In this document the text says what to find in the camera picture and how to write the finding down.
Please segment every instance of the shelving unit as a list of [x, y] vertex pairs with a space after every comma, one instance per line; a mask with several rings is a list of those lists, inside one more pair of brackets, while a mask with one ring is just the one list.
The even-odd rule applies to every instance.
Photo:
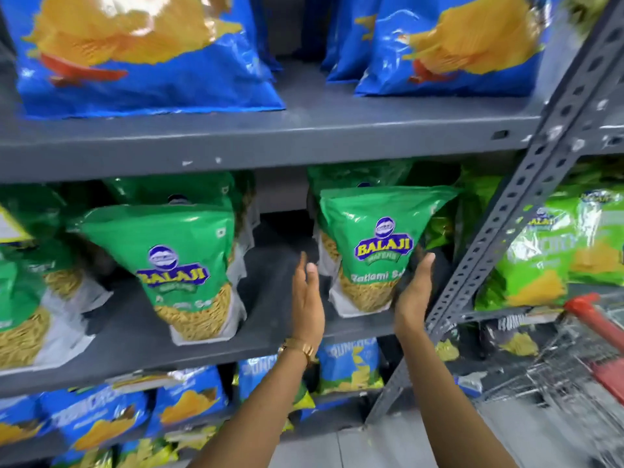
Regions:
[[[426, 325], [437, 342], [453, 324], [527, 310], [475, 312], [472, 298], [521, 224], [582, 155], [624, 151], [624, 2], [611, 0], [604, 12], [554, 93], [538, 85], [531, 98], [357, 98], [352, 85], [326, 85], [315, 65], [286, 61], [276, 84], [285, 111], [28, 121], [20, 116], [10, 55], [4, 55], [0, 183], [526, 149], [456, 266], [436, 251], [434, 299]], [[544, 64], [554, 51], [547, 49]], [[248, 319], [230, 341], [173, 345], [167, 325], [152, 311], [140, 285], [132, 276], [122, 276], [113, 282], [112, 299], [92, 317], [90, 325], [101, 331], [85, 353], [56, 370], [0, 376], [0, 397], [98, 384], [136, 370], [168, 371], [275, 353], [290, 331], [290, 287], [299, 253], [306, 251], [314, 261], [318, 252], [309, 234], [286, 239], [271, 221], [264, 220], [254, 235], [256, 248], [245, 257], [248, 277], [238, 288]], [[406, 273], [404, 282], [409, 277]], [[392, 312], [340, 318], [328, 302], [328, 287], [329, 281], [323, 280], [327, 343], [392, 335]], [[570, 287], [571, 296], [590, 291], [622, 292], [624, 299], [624, 288]], [[471, 359], [448, 367], [455, 374], [490, 370], [487, 384], [494, 385], [522, 371], [524, 364]], [[297, 424], [283, 440], [375, 423], [388, 412], [413, 407], [413, 397], [405, 391], [409, 384], [401, 361], [383, 390], [347, 394], [347, 404]], [[345, 395], [319, 396], [317, 402], [338, 397]], [[232, 404], [202, 422], [221, 421], [235, 409]], [[111, 442], [138, 438], [144, 429]], [[0, 465], [55, 456], [65, 448], [59, 434], [50, 433], [0, 448]]]

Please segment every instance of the perforated metal upright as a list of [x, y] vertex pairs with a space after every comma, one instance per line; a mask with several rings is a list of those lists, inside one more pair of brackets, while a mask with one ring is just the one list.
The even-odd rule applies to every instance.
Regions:
[[[478, 232], [460, 260], [425, 326], [433, 342], [454, 324], [511, 314], [517, 309], [478, 313], [472, 297], [496, 262], [582, 155], [619, 152], [624, 109], [624, 2], [610, 0], [545, 106], [526, 155], [501, 182]], [[385, 415], [402, 390], [410, 386], [402, 360], [375, 401], [366, 423]]]

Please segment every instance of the person's left hand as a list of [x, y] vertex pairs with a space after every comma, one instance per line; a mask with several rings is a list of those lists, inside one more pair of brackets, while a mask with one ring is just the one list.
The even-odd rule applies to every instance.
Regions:
[[313, 263], [306, 264], [307, 261], [306, 253], [301, 253], [292, 278], [292, 337], [313, 346], [317, 351], [325, 331], [325, 312], [318, 290], [318, 270]]

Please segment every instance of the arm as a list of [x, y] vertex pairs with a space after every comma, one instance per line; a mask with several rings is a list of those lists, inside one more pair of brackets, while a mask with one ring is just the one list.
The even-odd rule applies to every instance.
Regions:
[[425, 331], [434, 258], [433, 253], [427, 254], [399, 297], [395, 333], [403, 348], [435, 461], [440, 468], [517, 468], [455, 384]]
[[[325, 330], [325, 314], [318, 272], [313, 264], [306, 267], [305, 254], [301, 255], [292, 280], [292, 337], [318, 349]], [[188, 467], [268, 467], [307, 366], [308, 358], [303, 352], [286, 348], [236, 415]]]

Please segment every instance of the red chili pepper image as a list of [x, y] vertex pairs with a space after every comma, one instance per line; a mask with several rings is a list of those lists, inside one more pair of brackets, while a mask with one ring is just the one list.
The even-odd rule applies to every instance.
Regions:
[[127, 70], [94, 69], [83, 67], [50, 54], [39, 54], [39, 60], [55, 74], [50, 77], [54, 86], [80, 85], [88, 82], [114, 82], [128, 75]]
[[433, 73], [431, 70], [427, 70], [419, 59], [412, 62], [412, 67], [414, 68], [415, 75], [412, 75], [409, 81], [414, 84], [421, 84], [423, 82], [448, 82], [449, 80], [454, 80], [459, 75], [459, 72], [444, 74]]

